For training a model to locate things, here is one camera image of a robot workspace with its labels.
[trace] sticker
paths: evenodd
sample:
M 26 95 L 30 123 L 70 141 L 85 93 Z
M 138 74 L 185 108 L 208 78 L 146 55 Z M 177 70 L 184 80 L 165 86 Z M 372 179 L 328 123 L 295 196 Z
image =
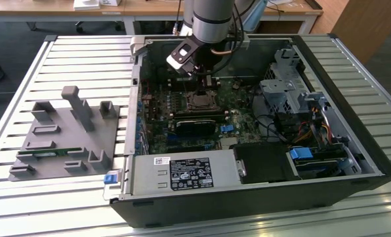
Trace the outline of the sticker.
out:
M 173 191 L 213 187 L 208 158 L 168 160 L 168 162 Z
M 154 157 L 154 164 L 168 164 L 170 157 Z
M 102 15 L 120 15 L 121 13 L 117 11 L 102 11 Z
M 40 154 L 33 154 L 34 157 L 54 157 L 56 153 L 54 152 L 48 152 L 48 153 L 40 153 Z

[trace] blue latch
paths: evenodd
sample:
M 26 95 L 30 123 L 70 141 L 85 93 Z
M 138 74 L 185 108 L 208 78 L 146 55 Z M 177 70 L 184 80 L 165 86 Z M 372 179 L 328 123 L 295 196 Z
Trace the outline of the blue latch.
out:
M 233 125 L 220 126 L 220 132 L 231 132 L 233 131 Z
M 307 147 L 297 147 L 289 151 L 292 159 L 309 159 L 312 158 L 311 150 Z
M 117 183 L 117 174 L 105 174 L 102 179 L 104 184 Z

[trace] desk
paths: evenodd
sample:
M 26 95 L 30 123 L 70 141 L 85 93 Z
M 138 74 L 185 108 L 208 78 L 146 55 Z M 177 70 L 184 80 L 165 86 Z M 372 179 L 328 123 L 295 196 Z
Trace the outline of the desk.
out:
M 126 34 L 134 35 L 133 22 L 176 19 L 177 2 L 164 0 L 122 0 L 118 6 L 85 11 L 74 11 L 72 4 L 73 0 L 0 0 L 0 22 L 122 21 Z M 309 33 L 316 17 L 323 14 L 304 0 L 279 5 L 279 10 L 284 11 L 280 16 L 267 9 L 261 21 L 301 21 L 300 34 Z
M 74 11 L 73 0 L 0 0 L 0 22 L 122 21 L 124 5 Z
M 323 14 L 323 10 L 315 10 L 304 0 L 293 0 L 289 4 L 277 6 L 276 10 L 265 9 L 261 21 L 301 21 L 299 34 L 308 34 L 315 19 Z M 164 0 L 126 0 L 124 9 L 124 24 L 126 34 L 134 35 L 134 21 L 174 21 L 177 2 Z M 183 19 L 184 4 L 181 4 L 180 19 Z

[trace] power supply label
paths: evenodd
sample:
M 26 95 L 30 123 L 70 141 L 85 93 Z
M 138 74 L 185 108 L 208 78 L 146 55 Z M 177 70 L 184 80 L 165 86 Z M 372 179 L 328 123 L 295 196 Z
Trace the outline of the power supply label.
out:
M 213 187 L 208 158 L 170 160 L 169 171 L 173 191 Z

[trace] aluminum table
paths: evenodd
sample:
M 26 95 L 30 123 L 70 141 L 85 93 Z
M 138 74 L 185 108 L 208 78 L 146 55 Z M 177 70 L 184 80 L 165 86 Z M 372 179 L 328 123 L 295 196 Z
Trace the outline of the aluminum table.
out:
M 391 96 L 337 39 L 327 35 L 303 39 L 391 160 Z M 331 207 L 150 229 L 130 228 L 110 209 L 102 199 L 102 175 L 9 182 L 33 103 L 50 100 L 54 107 L 68 106 L 60 97 L 65 85 L 78 86 L 90 106 L 110 100 L 121 107 L 113 168 L 122 166 L 133 66 L 129 42 L 130 36 L 57 37 L 44 42 L 0 121 L 0 236 L 391 235 L 391 182 Z M 320 90 L 312 74 L 307 76 Z

